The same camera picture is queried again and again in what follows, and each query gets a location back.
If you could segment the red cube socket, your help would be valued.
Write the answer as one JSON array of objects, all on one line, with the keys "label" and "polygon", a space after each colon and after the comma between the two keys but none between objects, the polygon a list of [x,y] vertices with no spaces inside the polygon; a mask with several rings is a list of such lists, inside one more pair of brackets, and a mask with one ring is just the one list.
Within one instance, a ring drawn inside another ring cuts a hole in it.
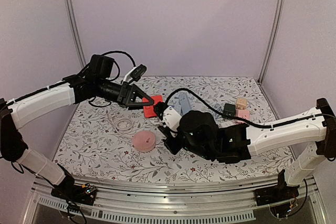
[{"label": "red cube socket", "polygon": [[154,104],[143,107],[143,114],[146,119],[157,117],[157,114],[154,111],[154,106],[157,105],[159,102],[163,102],[163,97],[161,95],[150,96],[150,98],[153,99]]}]

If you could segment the dark green cube adapter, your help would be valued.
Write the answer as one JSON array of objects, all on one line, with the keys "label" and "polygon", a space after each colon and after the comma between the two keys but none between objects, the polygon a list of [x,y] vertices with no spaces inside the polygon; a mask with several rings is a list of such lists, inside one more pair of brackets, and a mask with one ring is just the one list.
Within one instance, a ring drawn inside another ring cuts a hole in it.
[{"label": "dark green cube adapter", "polygon": [[236,116],[236,106],[234,104],[225,103],[223,108],[224,118],[234,118]]}]

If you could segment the round pink socket base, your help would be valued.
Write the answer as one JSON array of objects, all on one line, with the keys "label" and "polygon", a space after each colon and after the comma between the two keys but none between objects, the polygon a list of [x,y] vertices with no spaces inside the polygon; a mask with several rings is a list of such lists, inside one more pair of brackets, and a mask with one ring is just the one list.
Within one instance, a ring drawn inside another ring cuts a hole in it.
[{"label": "round pink socket base", "polygon": [[132,146],[138,152],[149,152],[156,146],[156,136],[151,131],[137,132],[132,138]]}]

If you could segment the pink cube socket adapter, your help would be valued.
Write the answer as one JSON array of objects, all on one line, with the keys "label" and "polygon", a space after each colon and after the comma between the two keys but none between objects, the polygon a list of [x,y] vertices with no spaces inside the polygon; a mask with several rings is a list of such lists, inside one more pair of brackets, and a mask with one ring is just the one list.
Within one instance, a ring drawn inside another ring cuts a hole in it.
[{"label": "pink cube socket adapter", "polygon": [[242,119],[245,119],[245,120],[249,120],[250,111],[249,110],[243,110],[243,109],[236,109],[235,117],[242,118]]}]

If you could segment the white multicolour power strip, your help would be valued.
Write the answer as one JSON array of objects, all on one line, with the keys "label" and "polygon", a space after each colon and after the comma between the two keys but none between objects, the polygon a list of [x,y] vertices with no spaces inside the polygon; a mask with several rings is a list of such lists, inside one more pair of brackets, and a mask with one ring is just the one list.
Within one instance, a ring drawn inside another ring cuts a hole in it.
[{"label": "white multicolour power strip", "polygon": [[168,102],[168,105],[171,106],[178,113],[181,113],[182,109],[179,96],[172,97],[171,100]]}]

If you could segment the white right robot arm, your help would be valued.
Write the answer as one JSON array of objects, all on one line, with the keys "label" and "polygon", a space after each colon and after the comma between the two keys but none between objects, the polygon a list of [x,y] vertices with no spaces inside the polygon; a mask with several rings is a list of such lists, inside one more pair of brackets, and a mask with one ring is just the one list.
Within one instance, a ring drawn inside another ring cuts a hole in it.
[{"label": "white right robot arm", "polygon": [[301,115],[269,124],[253,125],[240,119],[239,124],[220,128],[207,112],[191,110],[180,115],[171,106],[160,114],[166,130],[164,144],[172,153],[181,149],[205,160],[235,164],[264,152],[289,145],[307,143],[307,147],[281,176],[271,196],[276,201],[291,194],[326,159],[335,158],[335,115],[326,99]]}]

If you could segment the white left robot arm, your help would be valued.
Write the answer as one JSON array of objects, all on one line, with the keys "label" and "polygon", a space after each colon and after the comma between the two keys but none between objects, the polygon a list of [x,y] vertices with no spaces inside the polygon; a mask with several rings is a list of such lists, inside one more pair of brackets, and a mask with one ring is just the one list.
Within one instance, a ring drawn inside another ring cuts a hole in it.
[{"label": "white left robot arm", "polygon": [[55,84],[9,101],[1,99],[1,158],[44,178],[67,200],[73,200],[78,195],[72,175],[30,147],[32,140],[25,142],[21,132],[26,127],[36,129],[40,125],[50,130],[51,116],[57,110],[93,98],[103,98],[128,110],[153,105],[153,99],[135,84],[147,67],[133,62],[131,70],[121,83],[117,83],[115,79],[110,79],[112,68],[116,65],[110,54],[93,55],[78,73]]}]

